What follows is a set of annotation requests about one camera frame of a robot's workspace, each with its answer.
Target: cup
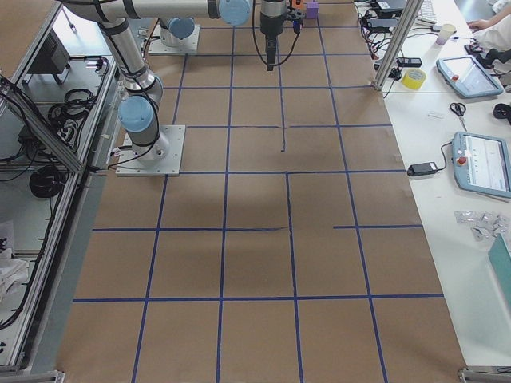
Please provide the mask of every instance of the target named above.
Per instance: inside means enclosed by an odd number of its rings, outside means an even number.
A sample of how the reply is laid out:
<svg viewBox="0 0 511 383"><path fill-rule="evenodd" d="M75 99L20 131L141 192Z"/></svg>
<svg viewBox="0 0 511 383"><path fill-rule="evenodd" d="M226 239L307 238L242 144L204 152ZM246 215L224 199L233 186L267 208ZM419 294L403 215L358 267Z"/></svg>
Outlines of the cup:
<svg viewBox="0 0 511 383"><path fill-rule="evenodd" d="M440 32L438 32L436 43L439 45L444 45L454 32L456 32L455 26L452 24L444 24L440 29Z"/></svg>

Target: person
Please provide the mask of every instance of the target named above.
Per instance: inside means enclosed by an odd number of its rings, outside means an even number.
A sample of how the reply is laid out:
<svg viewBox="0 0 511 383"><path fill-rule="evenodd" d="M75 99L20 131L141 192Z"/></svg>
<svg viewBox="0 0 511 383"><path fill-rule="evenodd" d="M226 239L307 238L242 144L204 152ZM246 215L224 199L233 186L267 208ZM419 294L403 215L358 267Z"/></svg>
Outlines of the person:
<svg viewBox="0 0 511 383"><path fill-rule="evenodd" d="M473 38L485 52L491 49L501 52L511 49L511 6L505 7L488 20L475 20L468 22L467 25L474 30ZM501 83L511 84L511 60L506 63L495 60L493 65Z"/></svg>
<svg viewBox="0 0 511 383"><path fill-rule="evenodd" d="M489 20L485 20L484 18L481 18L479 20L474 20L471 22L468 22L468 26L472 30L485 30L486 28L489 28L490 26L494 26L498 22L500 22L503 18L506 16L509 16L511 14L511 6L507 6L503 8L498 14L495 14L492 18Z"/></svg>

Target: scissors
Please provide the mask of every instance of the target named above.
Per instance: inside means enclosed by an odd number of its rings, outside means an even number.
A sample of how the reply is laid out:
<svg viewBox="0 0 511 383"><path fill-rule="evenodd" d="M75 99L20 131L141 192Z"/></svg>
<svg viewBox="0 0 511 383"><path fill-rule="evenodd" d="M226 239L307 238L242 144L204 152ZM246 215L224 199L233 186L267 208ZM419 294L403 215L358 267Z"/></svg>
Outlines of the scissors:
<svg viewBox="0 0 511 383"><path fill-rule="evenodd" d="M461 126L463 127L463 130L465 130L466 132L468 132L468 130L466 130L466 126L465 126L465 119L463 118L463 115L465 114L466 112L466 106L465 104L462 104L461 102L453 102L451 105L450 105L450 110L451 112L453 112L456 116L458 116L458 118L460 119L461 121Z"/></svg>

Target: hand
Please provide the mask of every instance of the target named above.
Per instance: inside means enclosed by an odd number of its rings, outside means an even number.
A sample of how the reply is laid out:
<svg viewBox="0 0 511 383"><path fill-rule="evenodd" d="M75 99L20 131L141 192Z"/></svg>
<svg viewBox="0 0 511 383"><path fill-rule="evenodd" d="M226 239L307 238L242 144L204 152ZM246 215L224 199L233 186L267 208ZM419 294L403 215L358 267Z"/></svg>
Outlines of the hand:
<svg viewBox="0 0 511 383"><path fill-rule="evenodd" d="M467 25L472 30L484 30L489 26L492 26L492 23L482 18L480 20L475 20L473 22L467 22Z"/></svg>

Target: green folder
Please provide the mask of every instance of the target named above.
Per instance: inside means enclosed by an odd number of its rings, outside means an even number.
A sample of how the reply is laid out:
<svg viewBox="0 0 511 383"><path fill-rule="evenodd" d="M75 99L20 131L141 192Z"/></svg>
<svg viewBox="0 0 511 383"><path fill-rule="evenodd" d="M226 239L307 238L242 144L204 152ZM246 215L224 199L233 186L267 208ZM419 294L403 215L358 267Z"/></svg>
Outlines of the green folder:
<svg viewBox="0 0 511 383"><path fill-rule="evenodd" d="M511 309L511 254L502 235L499 234L495 239L488 256L501 285L504 298Z"/></svg>

